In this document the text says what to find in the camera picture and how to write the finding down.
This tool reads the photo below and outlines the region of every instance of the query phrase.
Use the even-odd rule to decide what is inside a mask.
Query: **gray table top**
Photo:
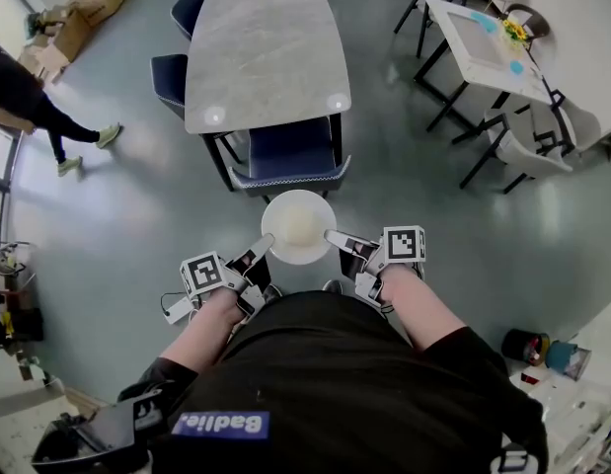
[[[327,0],[204,0],[187,69],[189,133],[271,126],[351,106]]]

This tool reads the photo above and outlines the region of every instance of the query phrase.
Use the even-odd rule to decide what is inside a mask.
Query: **black shirt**
[[[0,108],[30,119],[43,96],[36,77],[0,47]]]
[[[201,376],[158,358],[120,399],[164,380],[183,412],[268,411],[267,440],[167,435],[154,472],[180,465],[289,472],[486,472],[502,433],[547,464],[542,407],[502,358],[460,329],[415,351],[373,309],[323,291],[267,305]]]

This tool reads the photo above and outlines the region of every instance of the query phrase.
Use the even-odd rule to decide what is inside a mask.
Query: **shirt logo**
[[[172,434],[259,440],[267,438],[268,428],[268,411],[210,411],[182,413]]]

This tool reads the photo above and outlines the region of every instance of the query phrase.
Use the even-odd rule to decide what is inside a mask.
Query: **white bowl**
[[[316,243],[313,245],[297,246],[289,244],[284,238],[285,227],[281,227],[281,222],[285,212],[295,206],[307,209],[315,216]],[[270,250],[277,258],[291,265],[311,264],[323,258],[331,246],[324,237],[328,229],[336,230],[334,211],[324,198],[307,190],[291,190],[275,197],[266,207],[262,218],[262,235],[271,233],[274,236]]]

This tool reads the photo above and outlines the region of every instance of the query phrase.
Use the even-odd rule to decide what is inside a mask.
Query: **concrete floor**
[[[38,245],[39,354],[66,385],[103,400],[182,329],[159,309],[163,292],[183,289],[180,261],[240,252],[260,235],[265,208],[226,191],[201,140],[152,93],[149,58],[189,47],[169,17],[175,1],[127,0],[51,89],[85,125],[122,121],[115,146],[68,141],[84,170],[59,179],[39,134],[24,142],[14,178],[9,235]],[[461,192],[486,143],[450,146],[461,129],[449,120],[425,132],[440,105],[413,83],[419,14],[393,35],[410,0],[329,1],[353,100],[343,116],[353,162],[329,197],[339,228],[375,238],[385,225],[422,225],[428,283],[496,348],[512,327],[572,335],[611,301],[611,164],[597,152],[575,157],[572,175],[503,196],[508,170],[494,162]],[[441,40],[432,27],[424,59]],[[445,90],[461,82],[450,56],[430,74]],[[478,119],[495,96],[470,88],[457,107]],[[334,252],[303,268],[268,259],[288,291],[340,276]]]

